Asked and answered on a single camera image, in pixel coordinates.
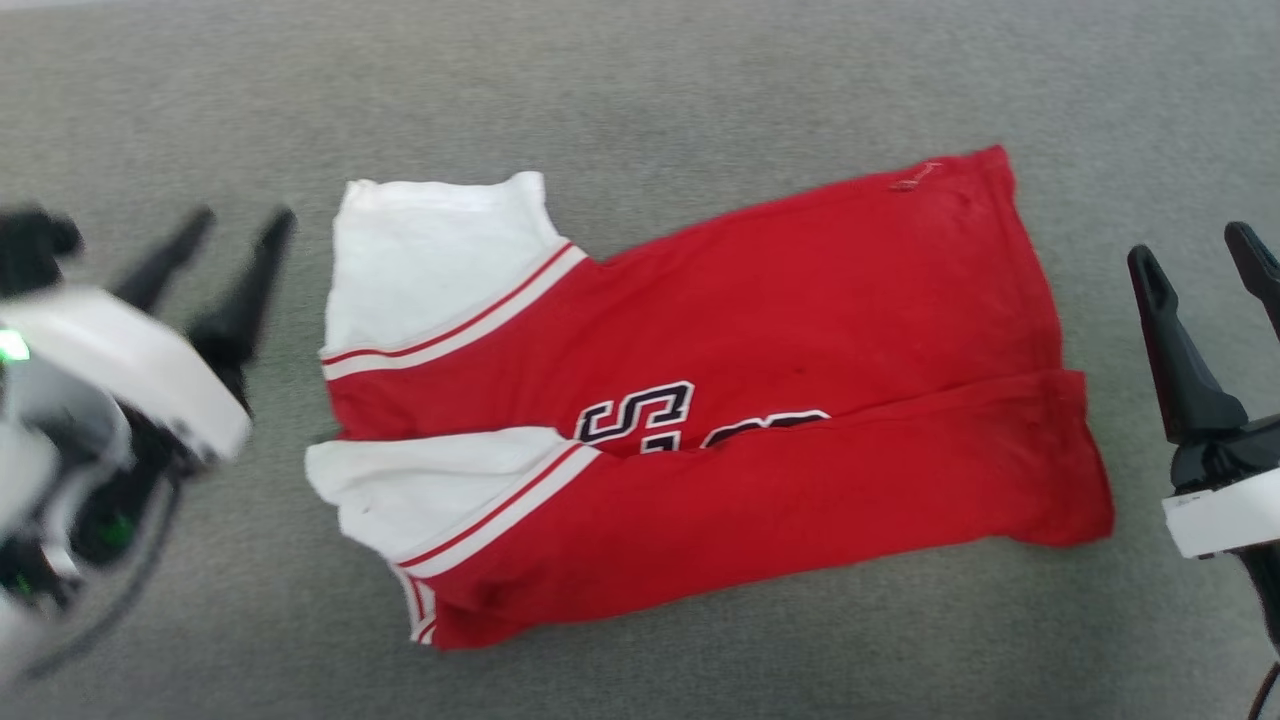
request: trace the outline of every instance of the t-shirt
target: t-shirt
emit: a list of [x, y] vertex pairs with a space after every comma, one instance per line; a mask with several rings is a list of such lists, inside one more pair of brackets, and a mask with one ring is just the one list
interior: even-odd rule
[[1004, 150], [937, 158], [598, 263], [541, 177], [352, 183], [307, 473], [413, 637], [893, 552], [1071, 544], [1112, 510]]

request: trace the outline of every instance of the red fabric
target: red fabric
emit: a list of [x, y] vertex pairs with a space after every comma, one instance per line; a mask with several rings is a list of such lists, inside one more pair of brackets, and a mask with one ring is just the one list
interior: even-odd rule
[[[911, 188], [902, 182], [918, 179]], [[690, 383], [462, 565], [442, 648], [887, 553], [1105, 537], [1106, 477], [1000, 147], [750, 208], [604, 263], [444, 357], [332, 380], [346, 439], [554, 427]], [[777, 413], [829, 420], [717, 428]], [[639, 455], [678, 429], [681, 451]]]

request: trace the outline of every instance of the gray surface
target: gray surface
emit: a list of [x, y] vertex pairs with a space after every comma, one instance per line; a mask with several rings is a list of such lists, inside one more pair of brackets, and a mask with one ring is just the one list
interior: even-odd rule
[[[252, 375], [244, 461], [192, 492], [137, 612], [4, 717], [1242, 716], [1268, 655], [1229, 561], [1162, 528], [1158, 428], [1124, 252], [1157, 246], [1187, 322], [1254, 413], [1266, 320], [1220, 232], [1280, 243], [1272, 0], [259, 0], [0, 14], [0, 200], [91, 238], [101, 279], [188, 205], [219, 236], [271, 202], [301, 234]], [[818, 183], [1004, 142], [1119, 506], [1068, 552], [988, 541], [439, 656], [338, 536], [302, 448], [330, 429], [315, 350], [344, 179], [548, 174], [607, 256]], [[940, 482], [946, 482], [940, 468]]]

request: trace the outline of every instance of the black cable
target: black cable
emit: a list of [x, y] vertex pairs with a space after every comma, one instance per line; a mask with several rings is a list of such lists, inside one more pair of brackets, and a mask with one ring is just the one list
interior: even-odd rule
[[29, 669], [27, 669], [27, 680], [38, 680], [52, 673], [56, 673], [67, 662], [87, 653], [93, 650], [97, 643], [105, 638], [120, 620], [128, 615], [133, 606], [137, 605], [138, 600], [142, 597], [142, 589], [146, 587], [151, 575], [155, 574], [156, 568], [160, 565], [160, 553], [164, 550], [165, 543], [169, 541], [169, 532], [173, 529], [174, 518], [178, 515], [178, 505], [182, 501], [182, 480], [174, 480], [169, 484], [169, 501], [165, 503], [164, 511], [160, 516], [160, 527], [155, 530], [155, 537], [151, 544], [147, 547], [146, 552], [140, 560], [137, 571], [133, 578], [129, 579], [129, 584], [125, 585], [124, 592], [116, 598], [111, 609], [108, 610], [106, 615], [88, 628], [83, 633], [76, 635], [65, 646], [63, 646], [56, 652], [50, 653], [44, 660], [36, 662]]
[[1271, 688], [1275, 687], [1276, 678], [1280, 678], [1280, 662], [1272, 664], [1271, 670], [1267, 670], [1267, 676], [1262, 678], [1262, 685], [1258, 687], [1258, 694], [1254, 696], [1253, 706], [1249, 707], [1249, 715], [1245, 720], [1258, 720], [1262, 717], [1262, 706], [1271, 697]]

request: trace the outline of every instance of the glowing green led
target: glowing green led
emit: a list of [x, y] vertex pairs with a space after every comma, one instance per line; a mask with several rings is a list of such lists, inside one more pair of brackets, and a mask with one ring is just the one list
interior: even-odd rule
[[0, 360], [12, 363], [31, 357], [31, 348], [18, 334], [18, 331], [0, 331]]

